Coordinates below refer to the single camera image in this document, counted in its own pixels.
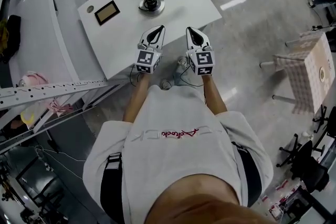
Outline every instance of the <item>white t-shirt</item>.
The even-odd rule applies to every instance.
[[[231,141],[249,149],[264,191],[273,177],[272,163],[241,113],[215,116],[201,94],[189,86],[168,91],[152,86],[133,124],[104,123],[85,162],[83,181],[101,207],[100,185],[107,158],[121,152],[125,223],[143,224],[159,195],[193,174],[222,179],[233,187],[241,204],[242,185]]]

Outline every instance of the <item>small display screen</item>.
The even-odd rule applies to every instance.
[[[105,22],[107,22],[109,19],[117,15],[118,13],[120,13],[120,11],[117,5],[115,4],[115,2],[112,0],[110,3],[106,4],[103,8],[98,10],[95,13],[95,16],[98,20],[98,23],[102,25]]]

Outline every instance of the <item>person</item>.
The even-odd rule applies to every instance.
[[[271,223],[247,208],[272,180],[269,156],[244,116],[227,111],[211,75],[202,76],[205,104],[187,66],[180,59],[163,90],[141,74],[122,121],[101,128],[85,187],[117,223]],[[245,173],[243,156],[252,160]]]

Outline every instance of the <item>tiled floor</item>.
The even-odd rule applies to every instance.
[[[212,1],[223,17],[204,29],[216,53],[215,82],[228,109],[245,115],[275,165],[280,161],[278,148],[288,144],[294,133],[309,131],[312,115],[293,115],[292,105],[272,100],[273,93],[291,97],[289,81],[282,72],[262,71],[259,63],[270,60],[276,52],[285,52],[285,41],[298,38],[321,20],[308,7],[308,0],[246,0],[224,11],[220,6],[232,0]],[[323,13],[318,13],[327,23]],[[164,60],[153,83],[172,72],[184,45],[182,38],[164,47]],[[329,109],[335,103],[334,88],[335,83],[326,99]],[[85,115],[94,133],[98,134],[104,120],[121,119],[131,91],[132,86],[126,86]],[[284,177],[284,170],[275,168],[269,189]]]

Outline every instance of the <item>lamp base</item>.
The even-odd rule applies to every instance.
[[[139,10],[141,10],[141,12],[144,15],[157,16],[160,13],[162,13],[162,11],[164,9],[164,0],[157,0],[157,5],[156,5],[156,8],[154,10],[149,10],[148,7],[145,6],[145,2],[146,2],[146,0],[141,0],[140,5],[139,5]]]

